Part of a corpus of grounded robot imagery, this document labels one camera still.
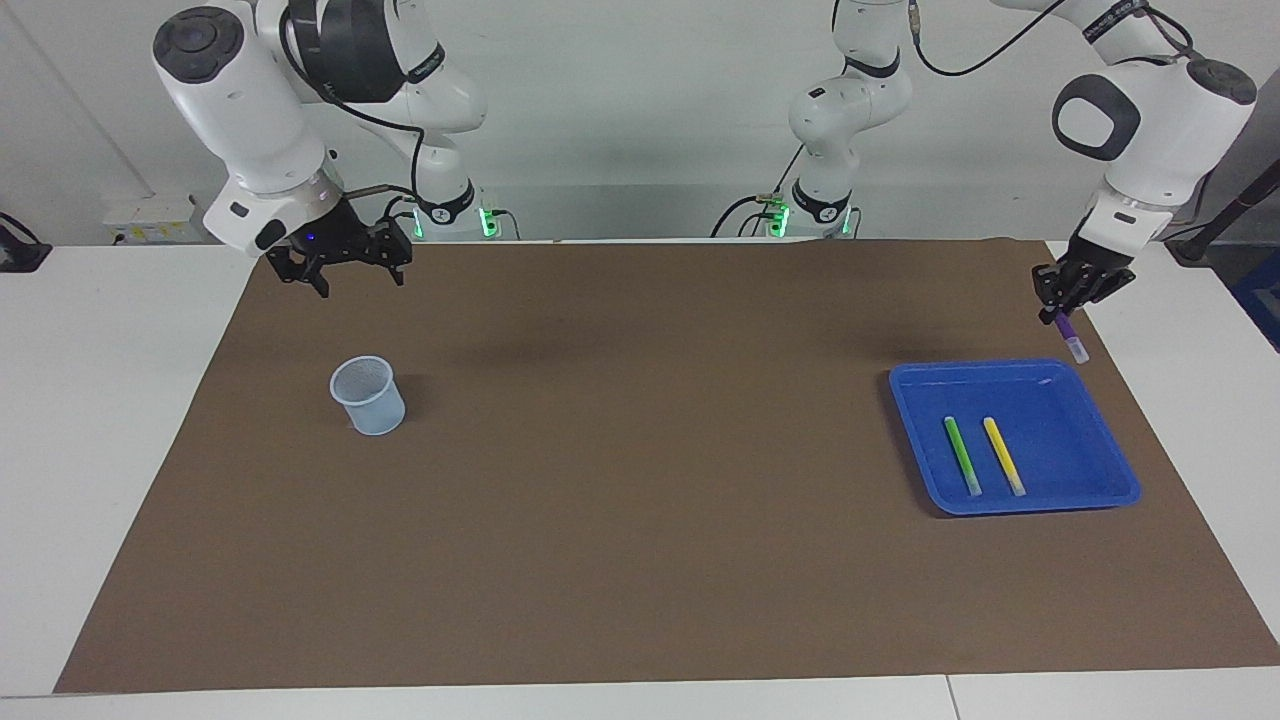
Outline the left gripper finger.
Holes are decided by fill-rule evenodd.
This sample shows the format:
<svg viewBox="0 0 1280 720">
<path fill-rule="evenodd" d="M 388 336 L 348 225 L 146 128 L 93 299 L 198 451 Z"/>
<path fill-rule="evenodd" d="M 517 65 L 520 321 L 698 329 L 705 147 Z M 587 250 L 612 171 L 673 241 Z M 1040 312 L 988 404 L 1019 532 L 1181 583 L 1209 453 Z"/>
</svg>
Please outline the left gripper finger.
<svg viewBox="0 0 1280 720">
<path fill-rule="evenodd" d="M 1082 268 L 1079 277 L 1064 295 L 1060 302 L 1060 315 L 1069 318 L 1087 304 L 1100 304 L 1117 291 L 1129 286 L 1137 274 L 1129 268 L 1105 270 L 1102 268 Z"/>
<path fill-rule="evenodd" d="M 1073 313 L 1069 304 L 1070 283 L 1064 283 L 1065 263 L 1041 264 L 1032 268 L 1032 283 L 1036 297 L 1041 302 L 1038 319 L 1043 325 L 1052 325 L 1060 318 Z"/>
</svg>

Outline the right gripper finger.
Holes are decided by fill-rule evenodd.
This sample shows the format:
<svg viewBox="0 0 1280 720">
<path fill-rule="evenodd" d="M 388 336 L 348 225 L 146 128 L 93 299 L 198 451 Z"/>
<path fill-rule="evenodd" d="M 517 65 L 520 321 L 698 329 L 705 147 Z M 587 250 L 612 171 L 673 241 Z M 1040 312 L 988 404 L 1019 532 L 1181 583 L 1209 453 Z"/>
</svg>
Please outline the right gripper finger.
<svg viewBox="0 0 1280 720">
<path fill-rule="evenodd" d="M 330 297 L 330 286 L 323 277 L 324 256 L 302 256 L 294 259 L 291 250 L 269 250 L 264 255 L 269 266 L 283 283 L 302 283 L 310 286 L 321 299 Z"/>
<path fill-rule="evenodd" d="M 413 249 L 397 222 L 379 222 L 372 227 L 372 256 L 397 286 L 404 286 L 404 266 L 413 261 Z"/>
</svg>

